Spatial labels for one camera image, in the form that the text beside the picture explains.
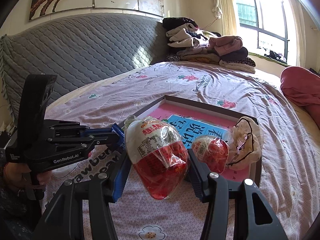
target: window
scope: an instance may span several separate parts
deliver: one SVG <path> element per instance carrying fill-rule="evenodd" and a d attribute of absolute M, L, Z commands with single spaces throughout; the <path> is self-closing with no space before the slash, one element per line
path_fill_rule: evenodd
<path fill-rule="evenodd" d="M 287 22 L 282 0 L 235 0 L 244 46 L 288 57 Z"/>

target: bed sheet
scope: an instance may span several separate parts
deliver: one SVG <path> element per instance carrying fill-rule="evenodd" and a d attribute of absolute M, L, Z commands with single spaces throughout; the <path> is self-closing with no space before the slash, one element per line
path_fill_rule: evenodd
<path fill-rule="evenodd" d="M 319 212 L 319 136 L 310 116 L 292 106 L 279 87 L 278 77 L 258 70 L 249 74 L 209 64 L 158 63 L 75 90 L 51 104 L 46 118 L 98 128 L 121 122 L 163 95 L 215 105 L 234 102 L 232 109 L 257 117 L 264 133 L 260 190 L 288 238 L 301 239 Z M 64 180 L 88 180 L 116 160 L 117 155 L 106 147 L 96 147 L 68 176 L 52 180 L 43 210 Z M 227 239 L 232 239 L 234 202 L 229 206 Z M 187 182 L 173 197 L 156 201 L 132 169 L 123 196 L 110 208 L 119 240 L 148 239 L 148 233 L 156 234 L 155 239 L 185 240 L 200 238 L 207 205 L 200 203 Z M 85 237 L 92 239 L 88 203 L 84 202 L 83 209 Z"/>

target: small red package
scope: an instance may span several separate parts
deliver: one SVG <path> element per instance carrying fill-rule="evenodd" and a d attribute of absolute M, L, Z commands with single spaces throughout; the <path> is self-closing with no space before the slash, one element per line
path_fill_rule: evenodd
<path fill-rule="evenodd" d="M 188 170 L 188 151 L 170 124 L 153 117 L 135 120 L 125 131 L 128 156 L 155 199 L 170 195 Z"/>
<path fill-rule="evenodd" d="M 215 136 L 202 135 L 197 137 L 191 148 L 200 162 L 206 163 L 210 171 L 222 173 L 229 154 L 229 146 Z"/>

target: clear plastic wrap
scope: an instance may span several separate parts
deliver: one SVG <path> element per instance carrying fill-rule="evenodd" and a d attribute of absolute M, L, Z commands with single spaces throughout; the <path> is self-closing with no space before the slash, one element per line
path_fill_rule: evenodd
<path fill-rule="evenodd" d="M 210 171 L 223 172 L 229 153 L 225 141 L 212 135 L 202 135 L 193 141 L 191 148 L 198 160 L 208 165 Z"/>
<path fill-rule="evenodd" d="M 155 199 L 169 196 L 188 171 L 188 151 L 170 124 L 153 117 L 125 122 L 128 156 L 143 185 Z"/>
<path fill-rule="evenodd" d="M 263 134 L 260 127 L 249 117 L 241 117 L 225 135 L 229 145 L 228 168 L 242 170 L 257 162 L 262 154 Z"/>

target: curtain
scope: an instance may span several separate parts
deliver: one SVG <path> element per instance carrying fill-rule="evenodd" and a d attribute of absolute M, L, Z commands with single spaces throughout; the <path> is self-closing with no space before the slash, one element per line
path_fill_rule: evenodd
<path fill-rule="evenodd" d="M 238 20 L 233 0 L 212 0 L 212 13 L 216 19 L 222 20 L 222 35 L 237 35 Z"/>
<path fill-rule="evenodd" d="M 296 66 L 305 67 L 306 63 L 306 31 L 301 3 L 298 0 L 288 0 L 294 19 L 297 36 L 297 62 Z"/>

